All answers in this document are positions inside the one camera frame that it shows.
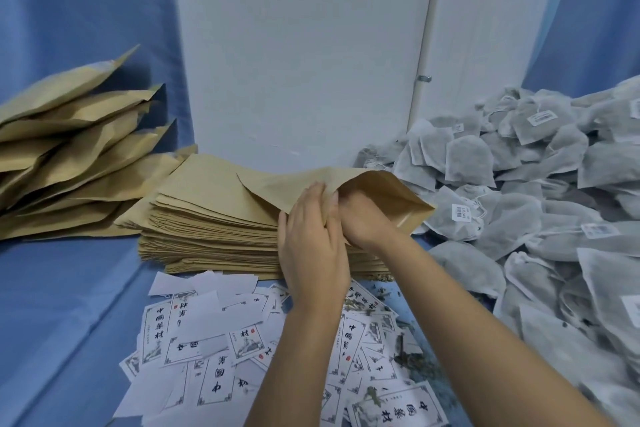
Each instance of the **person's right hand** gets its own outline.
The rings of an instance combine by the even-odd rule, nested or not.
[[[342,233],[352,245],[375,253],[376,246],[397,229],[380,208],[361,190],[341,192]]]

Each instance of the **stack of paper bags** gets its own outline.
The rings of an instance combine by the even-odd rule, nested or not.
[[[141,258],[164,263],[169,273],[210,269],[277,278],[282,276],[276,244],[279,210],[291,211],[315,181],[326,183],[325,214],[338,188],[364,190],[407,234],[433,211],[386,171],[324,167],[269,174],[213,155],[194,154],[115,224],[141,230]],[[355,275],[388,274],[376,257],[352,246],[348,254]]]
[[[160,86],[94,92],[135,48],[34,83],[0,106],[0,239],[133,234],[113,220],[194,151],[137,130]]]

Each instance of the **pile of tea bags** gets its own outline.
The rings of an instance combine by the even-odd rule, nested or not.
[[[244,424],[276,352],[288,290],[255,275],[158,273],[136,351],[120,363],[131,386],[114,417],[145,427]],[[320,425],[449,425],[428,381],[409,370],[422,351],[397,314],[352,280],[333,342]]]
[[[211,269],[279,278],[278,213],[291,211],[315,181],[327,185],[325,218],[339,187],[365,190],[407,234],[433,211],[389,172],[324,167],[269,174],[214,155],[193,154],[115,223],[141,230],[140,257],[165,264],[169,273]],[[348,246],[348,255],[354,275],[377,278],[388,273],[380,260],[362,250]]]
[[[356,165],[436,211],[431,254],[603,411],[640,425],[640,76],[580,98],[506,88]]]
[[[113,221],[194,148],[151,154],[137,130],[160,86],[97,92],[135,50],[44,78],[0,105],[0,239],[135,234]]]

